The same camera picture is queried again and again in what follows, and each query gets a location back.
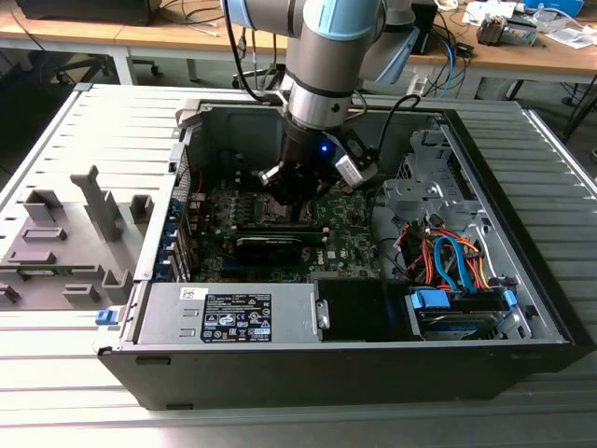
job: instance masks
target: blue cable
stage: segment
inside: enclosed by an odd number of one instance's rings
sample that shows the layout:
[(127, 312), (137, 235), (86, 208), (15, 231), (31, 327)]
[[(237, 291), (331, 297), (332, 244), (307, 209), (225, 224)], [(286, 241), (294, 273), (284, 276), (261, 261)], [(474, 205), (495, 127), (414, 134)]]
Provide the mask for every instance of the blue cable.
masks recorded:
[(456, 283), (451, 279), (446, 271), (444, 271), (444, 267), (441, 264), (441, 246), (444, 240), (448, 241), (454, 247), (454, 252), (456, 253), (456, 263), (458, 264), (458, 273), (460, 274), (460, 281), (462, 282), (463, 287), (472, 293), (477, 292), (477, 287), (475, 287), (475, 284), (471, 280), (470, 275), (468, 275), (468, 271), (466, 270), (465, 254), (463, 254), (463, 249), (453, 236), (442, 236), (437, 238), (436, 245), (433, 249), (433, 260), (436, 263), (437, 273), (439, 273), (439, 275), (441, 275), (441, 277), (448, 282), (452, 291), (458, 290), (458, 286), (456, 286)]
[(439, 98), (443, 98), (443, 96), (446, 94), (446, 92), (450, 88), (451, 79), (454, 74), (454, 66), (456, 65), (456, 60), (454, 58), (454, 52), (452, 51), (450, 44), (448, 42), (446, 42), (446, 39), (442, 38), (439, 40), (441, 41), (442, 44), (444, 44), (446, 46), (446, 49), (448, 50), (448, 55), (450, 56), (450, 73), (448, 74), (448, 81), (444, 85), (444, 89), (443, 89), (443, 91), (441, 91), (441, 94), (439, 95)]

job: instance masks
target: blue latch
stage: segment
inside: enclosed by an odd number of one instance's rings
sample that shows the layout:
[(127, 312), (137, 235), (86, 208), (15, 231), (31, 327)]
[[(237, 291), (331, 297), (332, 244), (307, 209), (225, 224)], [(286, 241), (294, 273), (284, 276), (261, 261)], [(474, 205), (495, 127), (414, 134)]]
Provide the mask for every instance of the blue latch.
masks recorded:
[(519, 301), (516, 300), (514, 293), (510, 290), (504, 292), (504, 299), (506, 300), (506, 303), (510, 309), (514, 308), (519, 303)]
[(100, 310), (95, 316), (95, 325), (118, 325), (118, 311), (114, 310)]
[(421, 308), (450, 308), (450, 300), (445, 291), (439, 289), (417, 289), (410, 295), (415, 310)]

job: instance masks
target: chair wheel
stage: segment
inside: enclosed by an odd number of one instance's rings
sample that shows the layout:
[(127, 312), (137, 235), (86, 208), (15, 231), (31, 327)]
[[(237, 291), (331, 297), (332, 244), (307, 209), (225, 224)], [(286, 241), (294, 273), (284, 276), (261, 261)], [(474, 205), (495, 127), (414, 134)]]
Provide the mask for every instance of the chair wheel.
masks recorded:
[(564, 96), (560, 100), (560, 103), (562, 103), (563, 105), (573, 105), (572, 104), (573, 101), (574, 101), (574, 99), (572, 98), (572, 96)]
[(69, 79), (68, 79), (68, 77), (66, 77), (65, 73), (57, 73), (56, 80), (58, 81), (59, 84), (62, 84), (62, 85), (68, 84), (68, 81), (69, 81)]

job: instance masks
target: wooden desk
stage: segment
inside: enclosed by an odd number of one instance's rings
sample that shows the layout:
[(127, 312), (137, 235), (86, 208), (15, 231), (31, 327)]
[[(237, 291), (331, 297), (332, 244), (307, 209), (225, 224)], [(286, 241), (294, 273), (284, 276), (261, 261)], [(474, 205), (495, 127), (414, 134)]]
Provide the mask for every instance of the wooden desk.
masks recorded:
[[(572, 49), (545, 35), (540, 35), (533, 47), (515, 45), (488, 47), (477, 42), (477, 26), (462, 23), (463, 15), (464, 12), (443, 13), (450, 31), (459, 36), (458, 41), (475, 47), (471, 68), (566, 73), (591, 77), (597, 73), (597, 46)], [(579, 19), (583, 21), (594, 19), (597, 22), (597, 12), (582, 14)], [(436, 24), (443, 26), (439, 17), (436, 18)], [(436, 58), (439, 57), (439, 53), (441, 53), (439, 49), (434, 49), (430, 56)], [(443, 60), (442, 63), (446, 60), (443, 55), (440, 59)]]
[(78, 21), (30, 21), (23, 15), (15, 1), (9, 0), (0, 2), (0, 39), (29, 40), (27, 34), (12, 17), (11, 9), (22, 26), (39, 42), (113, 45), (123, 26), (122, 24)]
[[(208, 7), (218, 2), (195, 1), (195, 7)], [(171, 16), (182, 20), (179, 7), (170, 11)], [(478, 27), (462, 24), (463, 12), (443, 13), (449, 29), (458, 35), (458, 40), (475, 47), (475, 55), (467, 70), (467, 83), (479, 84), (483, 77), (502, 77), (510, 79), (560, 81), (560, 82), (590, 82), (597, 73), (597, 47), (585, 49), (571, 49), (563, 44), (541, 35), (534, 47), (502, 46), (488, 47), (477, 42)], [(207, 13), (196, 16), (196, 19), (208, 19)], [(580, 19), (588, 21), (597, 13), (581, 14)], [(127, 46), (132, 55), (168, 56), (174, 50), (179, 57), (188, 59), (216, 59), (231, 60), (229, 41), (223, 21), (218, 21), (218, 27), (205, 28), (216, 31), (219, 36), (212, 37), (197, 32), (188, 26), (172, 24), (158, 19), (148, 29), (124, 26), (116, 37), (119, 46)], [(238, 38), (240, 27), (235, 28)], [(250, 46), (250, 33), (247, 34)], [(269, 34), (257, 32), (257, 52), (259, 55), (272, 53), (272, 40)], [(282, 58), (285, 55), (286, 39), (278, 38), (278, 50)], [(446, 56), (438, 45), (432, 47), (425, 55), (412, 55), (409, 65), (424, 76), (433, 76), (434, 71), (446, 62)]]
[[(222, 20), (217, 27), (204, 27), (219, 34), (213, 37), (192, 29), (184, 24), (170, 23), (158, 17), (152, 26), (136, 27), (121, 24), (81, 23), (70, 21), (29, 21), (22, 15), (14, 0), (10, 0), (12, 10), (22, 25), (38, 40), (44, 49), (67, 52), (99, 53), (112, 56), (122, 84), (134, 84), (132, 57), (168, 57), (187, 59), (189, 71), (194, 72), (194, 60), (231, 61), (226, 27)], [(218, 1), (187, 0), (187, 11), (198, 7), (213, 7)], [(475, 47), (475, 55), (466, 72), (466, 83), (479, 83), (482, 77), (543, 80), (552, 82), (588, 83), (597, 73), (597, 47), (576, 50), (560, 44), (544, 35), (539, 37), (535, 47), (487, 47), (477, 43), (477, 27), (461, 24), (462, 12), (443, 13), (450, 30), (459, 35), (458, 40)], [(182, 21), (180, 6), (174, 5), (164, 11), (166, 18)], [(221, 11), (198, 14), (196, 20), (206, 20), (221, 16)], [(592, 17), (597, 21), (597, 13)], [(581, 20), (591, 19), (589, 14), (581, 14)], [(235, 27), (240, 36), (240, 27)], [(247, 33), (249, 48), (251, 33)], [(273, 52), (272, 38), (267, 33), (257, 32), (257, 53), (259, 59), (270, 60)], [(20, 26), (14, 21), (6, 2), (0, 3), (0, 48), (38, 49)], [(285, 37), (278, 37), (280, 59), (283, 61), (286, 50)], [(434, 75), (446, 62), (446, 56), (439, 46), (428, 54), (413, 55), (409, 66), (421, 76)]]

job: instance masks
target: motherboard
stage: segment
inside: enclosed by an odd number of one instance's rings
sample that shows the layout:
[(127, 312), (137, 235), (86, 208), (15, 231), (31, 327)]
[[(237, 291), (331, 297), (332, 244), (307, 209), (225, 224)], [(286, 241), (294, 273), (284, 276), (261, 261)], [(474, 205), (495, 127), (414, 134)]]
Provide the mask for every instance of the motherboard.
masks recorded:
[(222, 181), (195, 207), (199, 269), (194, 282), (309, 283), (380, 275), (361, 192), (334, 188), (306, 203), (296, 224), (263, 190)]

